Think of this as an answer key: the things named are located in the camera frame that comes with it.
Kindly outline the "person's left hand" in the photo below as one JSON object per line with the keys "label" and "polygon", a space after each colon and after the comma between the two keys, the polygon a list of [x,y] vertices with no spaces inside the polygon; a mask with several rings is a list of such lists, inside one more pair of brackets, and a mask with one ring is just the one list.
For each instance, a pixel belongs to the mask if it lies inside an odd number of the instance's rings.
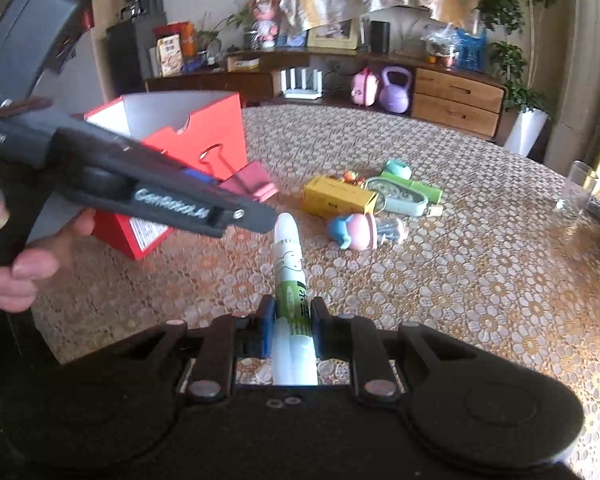
{"label": "person's left hand", "polygon": [[[9,213],[0,193],[0,228]],[[60,271],[72,267],[72,245],[79,236],[89,236],[95,226],[95,211],[83,209],[61,230],[23,249],[11,266],[0,266],[0,309],[8,313],[28,310],[41,287]]]}

